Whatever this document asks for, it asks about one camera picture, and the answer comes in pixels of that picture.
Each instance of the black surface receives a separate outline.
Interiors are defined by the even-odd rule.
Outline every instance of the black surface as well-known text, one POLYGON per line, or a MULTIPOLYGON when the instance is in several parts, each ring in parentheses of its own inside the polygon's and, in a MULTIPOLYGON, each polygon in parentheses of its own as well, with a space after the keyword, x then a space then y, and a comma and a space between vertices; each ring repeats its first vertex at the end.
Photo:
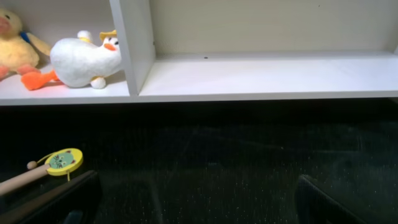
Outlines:
POLYGON ((386 99, 1 109, 0 180, 77 147, 82 170, 101 179, 95 223, 298 223, 301 174, 375 214, 397 213, 398 106, 386 99))

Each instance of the plush toy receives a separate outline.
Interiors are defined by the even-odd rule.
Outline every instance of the plush toy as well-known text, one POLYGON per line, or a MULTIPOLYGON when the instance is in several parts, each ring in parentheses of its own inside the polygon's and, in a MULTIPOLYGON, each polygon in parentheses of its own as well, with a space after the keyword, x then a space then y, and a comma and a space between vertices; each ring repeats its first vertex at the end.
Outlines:
POLYGON ((80 31, 78 39, 62 39, 51 50, 50 59, 54 70, 41 74, 30 72, 22 76, 28 90, 42 88, 47 82, 59 78, 69 87, 104 88, 104 78, 121 69, 121 54, 116 30, 101 33, 101 47, 91 43, 91 34, 80 31))
POLYGON ((31 44, 45 55, 50 55, 50 46, 33 34, 22 32, 22 22, 17 15, 0 9, 0 78, 9 72, 21 75, 40 72, 36 69, 39 55, 31 44))

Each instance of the wooden bead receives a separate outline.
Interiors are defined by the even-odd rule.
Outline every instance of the wooden bead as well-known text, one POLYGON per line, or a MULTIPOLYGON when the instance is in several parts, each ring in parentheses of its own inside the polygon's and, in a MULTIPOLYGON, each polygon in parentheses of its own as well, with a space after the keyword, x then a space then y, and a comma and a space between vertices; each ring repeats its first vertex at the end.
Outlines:
POLYGON ((36 167, 37 167, 37 162, 36 162, 36 161, 30 161, 30 162, 27 164, 27 168, 28 168, 29 170, 35 169, 36 167))

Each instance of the green cartoon animal face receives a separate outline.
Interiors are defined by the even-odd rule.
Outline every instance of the green cartoon animal face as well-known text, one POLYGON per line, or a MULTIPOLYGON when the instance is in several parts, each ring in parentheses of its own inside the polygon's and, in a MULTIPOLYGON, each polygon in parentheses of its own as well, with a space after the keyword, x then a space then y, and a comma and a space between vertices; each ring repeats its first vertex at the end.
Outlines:
POLYGON ((73 159, 73 155, 70 153, 70 151, 63 152, 53 156, 53 158, 51 158, 49 162, 51 168, 54 169, 62 169, 74 163, 75 160, 73 159))

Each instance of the wooden stick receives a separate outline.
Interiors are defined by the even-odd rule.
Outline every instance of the wooden stick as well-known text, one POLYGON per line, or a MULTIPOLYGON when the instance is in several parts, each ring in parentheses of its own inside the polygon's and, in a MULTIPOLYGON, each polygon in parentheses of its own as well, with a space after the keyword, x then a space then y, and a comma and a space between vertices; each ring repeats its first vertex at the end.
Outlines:
POLYGON ((0 183, 0 196, 3 196, 9 192, 12 192, 13 190, 16 190, 20 187, 23 187, 26 184, 29 184, 32 181, 44 177, 45 175, 48 174, 47 173, 48 168, 50 168, 50 165, 44 164, 36 169, 32 169, 21 175, 6 180, 3 183, 0 183))

